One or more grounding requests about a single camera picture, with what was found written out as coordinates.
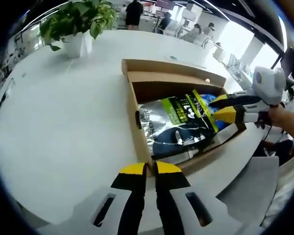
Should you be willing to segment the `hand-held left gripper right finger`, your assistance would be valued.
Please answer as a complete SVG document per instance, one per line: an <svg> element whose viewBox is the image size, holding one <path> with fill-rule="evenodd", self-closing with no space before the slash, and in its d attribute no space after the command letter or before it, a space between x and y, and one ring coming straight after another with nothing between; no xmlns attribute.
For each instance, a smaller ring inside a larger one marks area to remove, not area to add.
<svg viewBox="0 0 294 235"><path fill-rule="evenodd" d="M199 187L191 186L182 170L154 163L157 208L166 235L258 235L257 225L244 224L227 206Z"/></svg>

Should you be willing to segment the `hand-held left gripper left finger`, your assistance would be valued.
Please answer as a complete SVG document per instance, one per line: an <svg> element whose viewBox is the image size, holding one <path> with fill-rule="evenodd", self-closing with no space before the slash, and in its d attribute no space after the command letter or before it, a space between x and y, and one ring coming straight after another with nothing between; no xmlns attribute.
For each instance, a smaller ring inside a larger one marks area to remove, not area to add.
<svg viewBox="0 0 294 235"><path fill-rule="evenodd" d="M136 235L145 205L147 165L124 167L110 187L100 187L76 205L60 224L38 228L40 235Z"/></svg>

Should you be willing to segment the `person's right hand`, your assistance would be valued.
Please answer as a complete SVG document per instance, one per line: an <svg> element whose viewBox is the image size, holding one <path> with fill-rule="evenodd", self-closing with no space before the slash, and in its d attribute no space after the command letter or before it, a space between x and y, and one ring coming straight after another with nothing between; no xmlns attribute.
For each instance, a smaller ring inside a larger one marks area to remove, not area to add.
<svg viewBox="0 0 294 235"><path fill-rule="evenodd" d="M260 112L257 122L257 127L265 128L266 125L280 127L284 120L286 109L282 104L271 106L266 112Z"/></svg>

